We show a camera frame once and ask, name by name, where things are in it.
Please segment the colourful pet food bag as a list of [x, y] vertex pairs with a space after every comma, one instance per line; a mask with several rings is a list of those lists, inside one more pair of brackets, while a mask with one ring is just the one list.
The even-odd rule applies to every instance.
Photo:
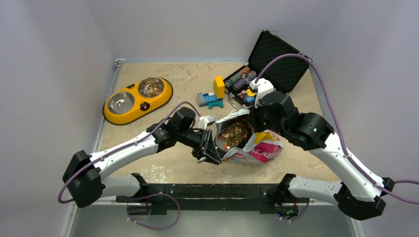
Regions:
[[[276, 133], [269, 130], [255, 133], [248, 121], [249, 114], [250, 111], [248, 109], [240, 108], [231, 111], [215, 122], [216, 136], [214, 141], [222, 161], [234, 163], [267, 163], [277, 157], [284, 148], [279, 135]], [[225, 152], [217, 145], [217, 135], [234, 124], [249, 126], [252, 129], [252, 134], [243, 148], [232, 148], [230, 151]]]

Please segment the silver metal scoop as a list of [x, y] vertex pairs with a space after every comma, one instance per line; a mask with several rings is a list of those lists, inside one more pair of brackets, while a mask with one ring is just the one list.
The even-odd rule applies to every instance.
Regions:
[[217, 135], [217, 145], [223, 151], [230, 151], [232, 148], [243, 148], [249, 141], [252, 129], [243, 124], [234, 124]]

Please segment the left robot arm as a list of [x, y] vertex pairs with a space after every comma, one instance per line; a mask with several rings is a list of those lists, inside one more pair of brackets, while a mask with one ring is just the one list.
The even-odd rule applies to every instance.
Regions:
[[64, 187], [58, 201], [65, 203], [62, 195], [68, 190], [77, 207], [84, 208], [101, 197], [126, 196], [135, 202], [147, 197], [147, 188], [134, 175], [117, 179], [112, 174], [120, 168], [143, 157], [157, 154], [181, 143], [192, 148], [192, 156], [199, 162], [219, 165], [221, 156], [217, 151], [209, 125], [215, 122], [213, 116], [199, 118], [194, 127], [196, 113], [187, 107], [172, 111], [159, 123], [153, 124], [134, 138], [110, 149], [87, 154], [76, 152], [64, 174]]

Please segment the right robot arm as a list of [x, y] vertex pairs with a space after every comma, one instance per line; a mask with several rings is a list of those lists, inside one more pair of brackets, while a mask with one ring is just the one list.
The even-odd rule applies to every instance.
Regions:
[[383, 188], [393, 189], [391, 178], [373, 174], [340, 144], [338, 133], [319, 114], [300, 113], [290, 96], [280, 91], [256, 95], [249, 121], [257, 132], [269, 130], [323, 162], [340, 181], [327, 182], [286, 174], [277, 188], [280, 202], [295, 198], [334, 204], [356, 220], [381, 216], [386, 207]]

